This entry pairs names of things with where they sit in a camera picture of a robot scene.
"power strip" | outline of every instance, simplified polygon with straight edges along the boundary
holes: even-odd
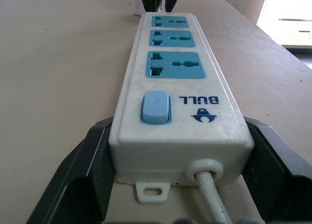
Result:
[[[117,180],[158,204],[171,185],[236,181],[254,141],[195,16],[141,17],[109,137]],[[160,189],[161,195],[144,193]]]

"beige table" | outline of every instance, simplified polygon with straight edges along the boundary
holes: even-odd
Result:
[[[139,17],[131,0],[23,0],[0,11],[0,223],[25,223],[65,156],[114,114]],[[179,0],[197,16],[244,116],[312,163],[312,71],[224,0]],[[259,218],[242,179],[219,189],[233,221]],[[197,188],[139,205],[115,184],[108,221],[209,219]]]

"white cable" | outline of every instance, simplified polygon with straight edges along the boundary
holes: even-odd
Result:
[[[199,190],[204,197],[205,203],[210,211],[212,220],[218,224],[231,224],[232,221],[226,211],[210,171],[202,171],[196,174]]]

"blue rocker switch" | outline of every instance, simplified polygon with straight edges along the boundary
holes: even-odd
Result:
[[[143,99],[142,119],[149,124],[166,124],[170,117],[170,100],[165,91],[148,91]]]

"cable strain relief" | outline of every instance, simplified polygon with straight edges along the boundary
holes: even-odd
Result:
[[[186,168],[186,177],[190,181],[197,181],[196,173],[201,171],[211,171],[214,182],[217,182],[222,178],[223,175],[223,165],[212,159],[201,159],[195,162],[192,162]]]

